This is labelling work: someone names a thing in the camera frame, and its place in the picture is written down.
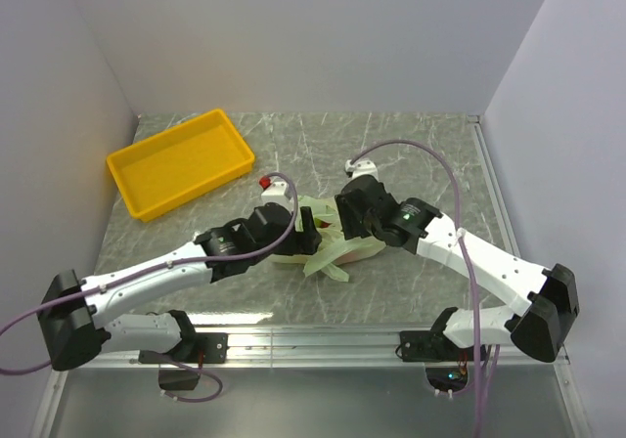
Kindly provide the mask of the green plastic bag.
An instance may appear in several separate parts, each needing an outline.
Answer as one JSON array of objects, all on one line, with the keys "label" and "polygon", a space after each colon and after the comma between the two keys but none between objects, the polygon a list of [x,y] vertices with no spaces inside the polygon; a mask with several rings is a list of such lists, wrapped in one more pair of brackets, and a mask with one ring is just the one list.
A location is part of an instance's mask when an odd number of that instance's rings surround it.
[{"label": "green plastic bag", "polygon": [[385,248],[385,244],[374,237],[346,241],[333,199],[301,196],[298,203],[301,207],[309,206],[314,218],[330,222],[332,225],[325,229],[317,228],[322,236],[322,242],[315,254],[295,256],[274,254],[269,257],[271,262],[301,265],[305,277],[321,272],[335,281],[347,283],[349,275],[340,268],[341,265],[373,257]]}]

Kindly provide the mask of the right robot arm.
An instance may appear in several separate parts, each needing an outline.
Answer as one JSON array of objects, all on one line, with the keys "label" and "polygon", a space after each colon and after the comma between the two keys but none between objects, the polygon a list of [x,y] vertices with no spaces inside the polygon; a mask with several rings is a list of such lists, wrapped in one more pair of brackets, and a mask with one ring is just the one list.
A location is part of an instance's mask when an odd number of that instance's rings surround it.
[{"label": "right robot arm", "polygon": [[346,239],[373,237],[463,276],[474,274],[478,286],[502,302],[480,312],[479,334],[472,311],[457,307],[445,309],[428,331],[401,332],[404,360],[471,359],[476,339],[484,346],[512,345],[544,363],[557,358],[579,314],[570,269],[524,261],[473,234],[460,237],[449,216],[418,198],[396,201],[372,175],[350,181],[335,204]]}]

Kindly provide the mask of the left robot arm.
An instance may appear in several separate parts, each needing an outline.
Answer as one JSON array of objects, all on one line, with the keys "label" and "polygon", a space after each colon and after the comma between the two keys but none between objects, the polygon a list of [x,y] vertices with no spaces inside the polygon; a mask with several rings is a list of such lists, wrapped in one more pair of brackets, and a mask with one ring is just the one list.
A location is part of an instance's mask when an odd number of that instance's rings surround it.
[{"label": "left robot arm", "polygon": [[151,261],[80,279],[74,271],[51,281],[37,319],[56,371],[83,366],[102,353],[145,350],[185,362],[199,337],[181,310],[136,315],[154,299],[240,275],[270,255],[312,255],[322,241],[312,210],[292,212],[277,203],[254,208],[247,218],[211,228]]}]

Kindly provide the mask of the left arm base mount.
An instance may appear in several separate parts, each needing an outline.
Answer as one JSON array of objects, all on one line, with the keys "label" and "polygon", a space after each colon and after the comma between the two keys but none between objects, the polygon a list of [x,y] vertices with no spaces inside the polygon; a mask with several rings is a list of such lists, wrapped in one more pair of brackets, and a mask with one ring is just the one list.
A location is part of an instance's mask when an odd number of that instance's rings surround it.
[{"label": "left arm base mount", "polygon": [[[168,353],[141,350],[138,363],[158,366],[157,382],[162,396],[181,403],[199,404],[213,401],[223,392],[223,381],[209,367],[223,365],[227,350],[227,333],[199,333],[189,345],[175,347]],[[215,390],[205,397],[191,397],[190,393],[202,379],[208,379]]]}]

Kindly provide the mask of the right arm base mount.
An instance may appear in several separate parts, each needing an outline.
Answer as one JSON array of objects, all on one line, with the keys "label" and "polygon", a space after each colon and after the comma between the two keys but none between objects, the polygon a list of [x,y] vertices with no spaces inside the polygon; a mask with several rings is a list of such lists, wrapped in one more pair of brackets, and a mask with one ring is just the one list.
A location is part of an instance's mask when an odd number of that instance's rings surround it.
[{"label": "right arm base mount", "polygon": [[424,364],[426,382],[436,395],[453,398],[473,386],[470,372],[473,348],[460,348],[442,334],[429,330],[402,330],[395,355],[403,363]]}]

